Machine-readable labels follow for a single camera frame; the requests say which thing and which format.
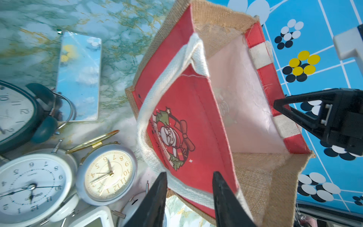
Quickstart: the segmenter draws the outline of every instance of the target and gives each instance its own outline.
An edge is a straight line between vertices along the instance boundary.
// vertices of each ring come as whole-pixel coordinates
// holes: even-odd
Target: clock hand
[[[96,180],[91,181],[91,185],[93,186],[93,185],[97,184],[98,182],[102,181],[103,179],[110,177],[111,174],[113,174],[113,173],[103,175],[102,177],[99,177]]]
[[[46,187],[59,187],[59,186],[62,186],[62,185],[58,185],[58,186],[46,186]]]
[[[112,167],[111,167],[111,163],[110,163],[108,158],[107,158],[107,165],[109,166],[109,171],[111,173],[112,172]]]
[[[31,191],[30,191],[30,196],[29,196],[30,204],[32,203],[33,198],[34,198],[33,190],[31,190]]]
[[[17,193],[17,192],[19,192],[19,191],[12,191],[11,193],[8,193],[8,194],[6,194],[6,195],[2,195],[2,196],[0,196],[0,198],[1,198],[1,197],[4,197],[4,196],[7,196],[7,195],[14,195],[15,193]]]
[[[100,193],[100,195],[99,195],[99,196],[101,196],[101,195],[102,195],[102,193],[104,192],[104,190],[105,190],[105,188],[106,188],[106,185],[107,185],[106,183],[109,181],[109,179],[110,179],[110,178],[108,178],[108,179],[106,180],[105,185],[103,186],[103,189],[102,189],[102,191],[101,191],[101,193]]]

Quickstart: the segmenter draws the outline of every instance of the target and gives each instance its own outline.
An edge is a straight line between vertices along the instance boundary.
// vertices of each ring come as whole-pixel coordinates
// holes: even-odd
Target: jute tote bag
[[[258,226],[292,226],[298,175],[311,156],[283,98],[258,18],[176,0],[126,89],[145,162],[168,193],[215,224],[219,171]]]

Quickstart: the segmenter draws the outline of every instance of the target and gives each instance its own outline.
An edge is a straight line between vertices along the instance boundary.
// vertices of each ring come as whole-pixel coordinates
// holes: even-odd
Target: santa claus print
[[[195,150],[194,144],[188,138],[187,122],[174,117],[169,108],[157,111],[152,116],[152,121],[164,155],[169,164],[178,170],[187,161],[189,152]]]

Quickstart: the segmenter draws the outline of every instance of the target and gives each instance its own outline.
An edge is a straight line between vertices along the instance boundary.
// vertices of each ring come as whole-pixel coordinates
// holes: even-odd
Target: white cotton handle
[[[155,151],[150,148],[146,142],[146,128],[156,105],[189,64],[192,65],[196,73],[209,77],[203,41],[196,33],[193,33],[193,35],[190,36],[188,44],[182,46],[148,92],[137,118],[137,143],[145,162],[150,168],[157,174],[160,174],[161,172],[167,173],[168,187],[171,190],[184,198],[214,209],[213,195],[211,193],[190,187],[173,176],[156,156]],[[252,219],[251,212],[244,200],[242,192],[240,190],[238,192],[238,200]]]

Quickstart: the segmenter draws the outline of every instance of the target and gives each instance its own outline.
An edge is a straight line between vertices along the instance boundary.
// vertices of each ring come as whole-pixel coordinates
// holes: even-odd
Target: clock number
[[[129,170],[126,170],[126,171],[124,171],[123,172],[123,174],[125,175],[125,176],[127,176],[127,174],[129,174],[130,172],[129,172]]]
[[[10,133],[12,133],[14,131],[14,129],[4,129],[5,131],[8,131]]]
[[[0,96],[0,101],[7,101],[9,100],[8,96]]]
[[[35,211],[35,210],[38,210],[39,208],[38,208],[38,205],[35,205],[35,206],[32,206],[32,209],[31,209],[31,211]]]
[[[120,188],[120,186],[119,186],[118,184],[117,184],[117,185],[115,185],[115,186],[114,186],[114,190],[115,190],[115,191],[117,191],[117,190],[118,190],[118,189],[117,189],[117,187],[118,187],[118,189]]]
[[[28,113],[30,113],[30,111],[29,111],[29,109],[20,110],[20,114],[23,114],[23,113],[28,114]]]

